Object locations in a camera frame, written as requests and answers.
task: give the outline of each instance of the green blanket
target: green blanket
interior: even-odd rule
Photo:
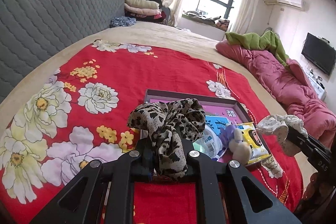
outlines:
[[[263,51],[267,50],[284,66],[287,67],[286,60],[288,55],[281,44],[278,36],[267,31],[261,37],[256,33],[237,34],[234,32],[226,32],[226,39],[230,45],[241,45],[247,50]]]

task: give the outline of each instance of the gray quilted headboard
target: gray quilted headboard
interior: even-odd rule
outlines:
[[[0,103],[41,63],[121,15],[124,0],[0,0]]]

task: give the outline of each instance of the beige bed sheet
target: beige bed sheet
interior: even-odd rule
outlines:
[[[194,58],[223,65],[244,75],[248,79],[251,88],[271,114],[286,114],[280,104],[271,97],[248,70],[216,51],[215,45],[218,41],[173,27],[155,23],[137,22],[131,27],[107,29],[85,37],[59,52],[27,75],[0,105],[0,135],[5,131],[5,128],[18,109],[41,89],[48,77],[95,39],[170,48],[189,54]]]

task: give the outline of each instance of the white wall-mounted air conditioner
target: white wall-mounted air conditioner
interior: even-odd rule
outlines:
[[[277,2],[291,5],[300,9],[303,7],[303,0],[277,0]]]

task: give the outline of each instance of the pink folded blanket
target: pink folded blanket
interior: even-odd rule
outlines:
[[[135,8],[135,7],[131,7],[127,3],[125,3],[125,10],[132,12],[132,13],[136,13],[138,15],[142,15],[142,16],[161,15],[161,11],[159,9]]]
[[[288,114],[304,122],[308,134],[330,148],[336,132],[336,116],[322,102],[300,64],[288,58],[286,69],[268,51],[250,51],[226,40],[216,45],[218,52],[246,67]]]

